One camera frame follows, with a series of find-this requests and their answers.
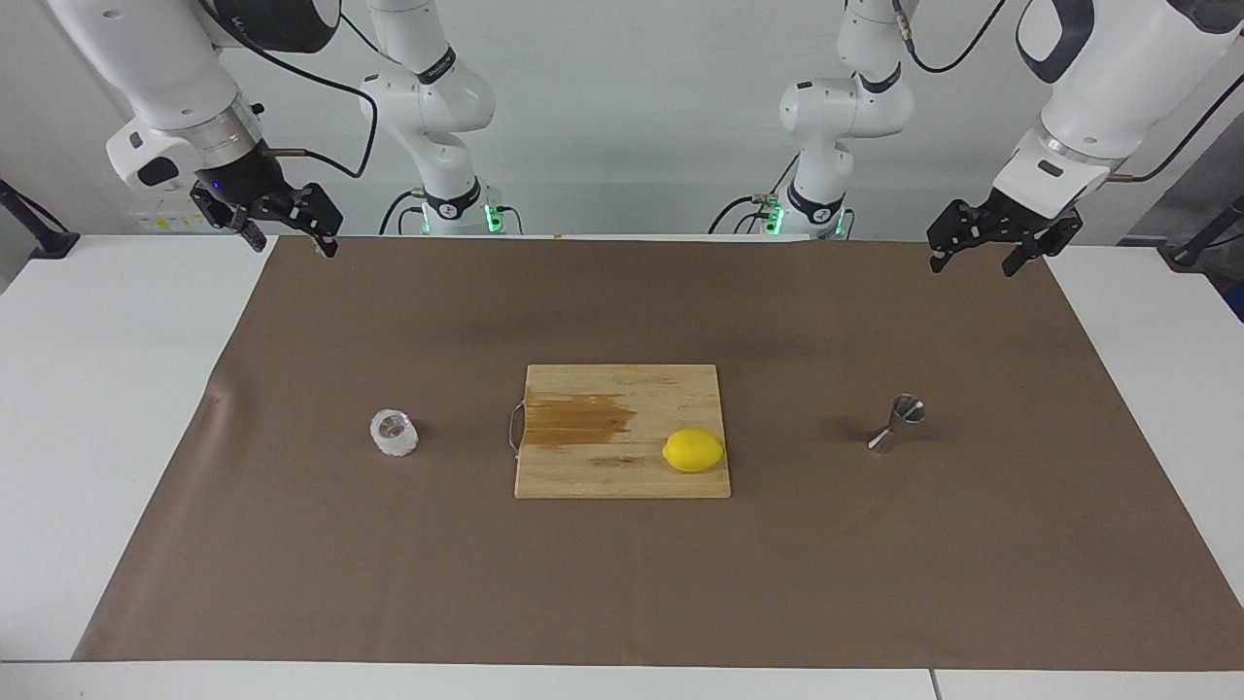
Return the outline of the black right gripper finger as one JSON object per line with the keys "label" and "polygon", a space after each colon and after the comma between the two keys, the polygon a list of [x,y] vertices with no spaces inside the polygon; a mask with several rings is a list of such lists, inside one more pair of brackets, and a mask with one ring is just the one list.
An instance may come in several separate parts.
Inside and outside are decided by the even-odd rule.
{"label": "black right gripper finger", "polygon": [[323,187],[310,183],[284,193],[280,196],[280,221],[286,228],[309,235],[325,259],[336,257],[340,247],[336,237],[343,216]]}
{"label": "black right gripper finger", "polygon": [[211,228],[231,231],[253,247],[254,252],[265,251],[267,237],[253,223],[245,206],[218,201],[203,183],[195,183],[190,188],[190,200]]}

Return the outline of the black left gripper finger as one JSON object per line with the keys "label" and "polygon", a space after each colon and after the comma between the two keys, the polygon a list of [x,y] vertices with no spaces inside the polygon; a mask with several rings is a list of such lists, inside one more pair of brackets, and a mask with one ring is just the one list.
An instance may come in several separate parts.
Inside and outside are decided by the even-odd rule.
{"label": "black left gripper finger", "polygon": [[1001,262],[1001,271],[1008,279],[1018,274],[1030,261],[1041,257],[1056,257],[1084,228],[1084,218],[1079,213],[1065,213],[1056,221],[1023,218],[1013,223],[1010,230],[1015,239],[1013,252]]}
{"label": "black left gripper finger", "polygon": [[958,252],[998,242],[1004,229],[1004,214],[989,203],[969,205],[963,199],[952,200],[927,230],[933,274],[942,274]]}

